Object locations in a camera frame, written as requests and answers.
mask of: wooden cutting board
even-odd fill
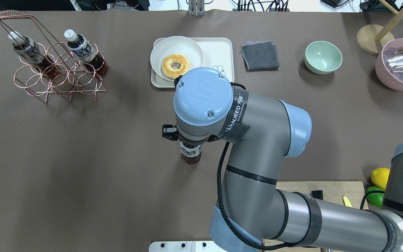
[[[352,207],[359,208],[360,202],[365,195],[363,182],[360,181],[307,181],[307,182],[278,182],[276,188],[285,191],[297,191],[310,195],[312,190],[323,190],[323,198],[325,201],[344,205],[343,196],[347,196]],[[280,244],[281,242],[273,240],[265,240],[266,246]],[[319,252],[319,248],[306,247],[284,247],[278,252]]]

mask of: yellow knife handle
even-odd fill
[[[351,202],[349,201],[349,199],[346,196],[343,196],[343,203],[347,207],[352,207]]]

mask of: wire handle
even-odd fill
[[[5,10],[0,13],[0,21],[6,19],[34,19],[34,16],[19,10]]]

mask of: pink bowl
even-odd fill
[[[387,51],[390,48],[396,48],[400,52],[403,51],[403,38],[398,38],[396,40],[392,40],[388,42],[382,49],[382,52],[379,53],[379,56],[376,60],[376,74],[379,80],[387,87],[392,88],[394,90],[403,91],[403,82],[398,80],[392,73],[389,72],[387,66],[382,61],[383,52]]]

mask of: bottle label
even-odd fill
[[[188,158],[195,158],[196,156],[200,155],[202,152],[202,145],[198,145],[195,148],[188,148],[184,146],[183,142],[179,143],[179,148],[181,150],[181,153],[183,153],[185,156]]]
[[[84,39],[83,45],[78,48],[72,48],[72,53],[79,57],[81,62],[89,62],[96,56],[96,50],[88,44],[86,38]]]
[[[29,41],[29,43],[32,43],[32,39],[28,38],[27,40]],[[44,59],[43,54],[41,54],[40,48],[35,42],[33,42],[33,46],[32,44],[30,44],[24,50],[14,49],[14,51],[16,51],[16,53],[18,53],[29,64],[38,64]]]

